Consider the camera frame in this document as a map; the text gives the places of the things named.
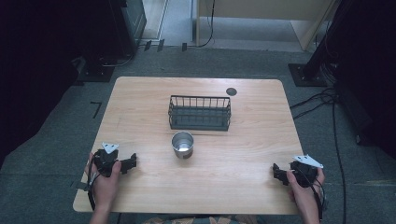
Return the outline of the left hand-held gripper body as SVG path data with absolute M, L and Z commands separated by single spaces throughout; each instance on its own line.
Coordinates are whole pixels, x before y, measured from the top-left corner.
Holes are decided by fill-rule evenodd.
M 102 148 L 93 154 L 97 174 L 104 177 L 111 177 L 114 173 L 113 166 L 118 161 L 118 147 L 118 144 L 103 143 Z

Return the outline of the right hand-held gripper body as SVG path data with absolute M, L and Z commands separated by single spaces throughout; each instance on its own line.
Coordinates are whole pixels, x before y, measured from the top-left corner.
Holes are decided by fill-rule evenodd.
M 293 162 L 290 164 L 290 169 L 298 184 L 303 188 L 308 188 L 316 180 L 318 168 L 323 168 L 323 164 L 308 154 L 294 156 Z

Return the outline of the person's right hand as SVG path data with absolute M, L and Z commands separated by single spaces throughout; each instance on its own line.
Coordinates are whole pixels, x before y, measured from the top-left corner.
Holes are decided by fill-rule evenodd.
M 292 171 L 287 171 L 287 179 L 289 180 L 291 192 L 290 199 L 297 204 L 301 214 L 309 216 L 318 214 L 317 199 L 321 198 L 320 188 L 323 186 L 325 175 L 321 168 L 318 168 L 318 175 L 312 187 L 303 188 L 296 180 Z

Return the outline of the person's left hand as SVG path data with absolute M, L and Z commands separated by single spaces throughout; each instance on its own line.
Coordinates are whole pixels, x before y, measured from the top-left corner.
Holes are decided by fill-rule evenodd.
M 116 199 L 119 188 L 121 162 L 116 161 L 112 167 L 110 177 L 97 175 L 92 184 L 92 193 L 95 200 L 94 216 L 109 215 Z

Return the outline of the silver metal cup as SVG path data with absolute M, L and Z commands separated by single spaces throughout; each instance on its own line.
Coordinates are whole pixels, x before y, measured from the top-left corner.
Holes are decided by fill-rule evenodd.
M 180 131 L 173 135 L 171 145 L 176 156 L 186 160 L 193 153 L 194 139 L 189 132 Z

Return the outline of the black flat stand base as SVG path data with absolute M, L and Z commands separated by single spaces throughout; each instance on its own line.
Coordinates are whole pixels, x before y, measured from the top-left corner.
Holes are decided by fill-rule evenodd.
M 78 82 L 109 82 L 114 71 L 113 66 L 90 65 L 83 57 L 76 60 Z

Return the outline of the person's patterned clothing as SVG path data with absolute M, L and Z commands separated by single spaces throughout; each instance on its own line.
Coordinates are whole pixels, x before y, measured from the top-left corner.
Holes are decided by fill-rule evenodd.
M 209 216 L 209 217 L 177 217 L 161 218 L 153 217 L 142 221 L 140 224 L 262 224 L 256 216 L 253 215 L 235 215 L 235 216 Z

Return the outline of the black stand with square base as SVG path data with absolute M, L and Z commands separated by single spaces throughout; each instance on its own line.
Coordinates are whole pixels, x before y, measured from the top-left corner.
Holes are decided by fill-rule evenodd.
M 331 58 L 337 58 L 336 43 L 341 39 L 342 23 L 352 0 L 341 0 L 325 36 L 307 63 L 289 63 L 288 67 L 297 87 L 326 87 L 325 78 L 320 73 L 320 67 Z

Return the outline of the black equipment cabinet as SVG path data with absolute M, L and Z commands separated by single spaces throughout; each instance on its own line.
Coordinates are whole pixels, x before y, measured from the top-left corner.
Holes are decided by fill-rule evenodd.
M 106 59 L 134 56 L 147 24 L 142 0 L 98 0 L 99 46 Z

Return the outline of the light wooden cabinet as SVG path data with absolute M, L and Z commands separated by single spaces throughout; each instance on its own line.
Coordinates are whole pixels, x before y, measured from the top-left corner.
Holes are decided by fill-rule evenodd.
M 336 0 L 191 0 L 196 7 L 195 45 L 201 44 L 202 17 L 290 21 L 302 50 L 307 50 Z

